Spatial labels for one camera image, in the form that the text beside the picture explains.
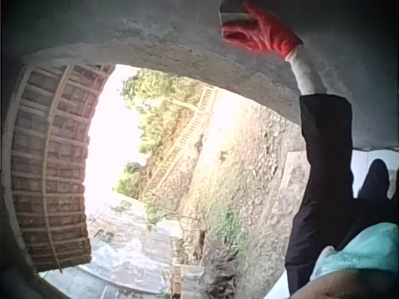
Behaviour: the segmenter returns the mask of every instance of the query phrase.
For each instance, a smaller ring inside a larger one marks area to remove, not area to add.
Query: white sleeve cuff
[[[327,93],[327,89],[303,45],[298,45],[291,51],[287,55],[286,61],[291,64],[301,95]]]

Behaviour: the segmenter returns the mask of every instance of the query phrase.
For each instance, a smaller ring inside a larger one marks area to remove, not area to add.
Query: light blue fabric
[[[383,222],[361,231],[337,252],[326,247],[316,261],[310,280],[343,269],[380,269],[398,273],[398,226]]]

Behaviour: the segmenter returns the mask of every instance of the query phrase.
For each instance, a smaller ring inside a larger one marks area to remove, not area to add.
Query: person
[[[257,54],[279,54],[291,65],[300,91],[310,174],[292,221],[286,253],[290,294],[296,298],[300,290],[302,297],[298,298],[334,297],[333,293],[338,294],[334,298],[344,298],[343,294],[368,292],[371,298],[379,298],[379,292],[385,292],[383,297],[395,293],[392,281],[398,273],[398,196],[387,198],[387,166],[375,160],[358,198],[353,198],[351,104],[344,97],[327,93],[297,34],[249,1],[244,7],[255,21],[223,24],[224,41]],[[378,283],[370,282],[369,277]],[[382,277],[391,282],[384,290],[376,287],[382,285]]]

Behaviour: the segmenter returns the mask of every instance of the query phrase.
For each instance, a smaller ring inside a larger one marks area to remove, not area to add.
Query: sky
[[[85,193],[94,196],[87,196],[87,199],[99,198],[104,192],[109,192],[128,161],[145,164],[143,156],[138,152],[138,120],[125,108],[120,95],[122,81],[135,75],[136,71],[131,66],[117,65],[99,96],[89,130],[90,144],[84,183]]]

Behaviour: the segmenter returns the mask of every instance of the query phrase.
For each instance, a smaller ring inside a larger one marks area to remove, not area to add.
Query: black sleeve
[[[309,281],[321,251],[343,239],[353,202],[349,102],[335,95],[301,96],[300,111],[310,175],[286,253],[290,294]]]

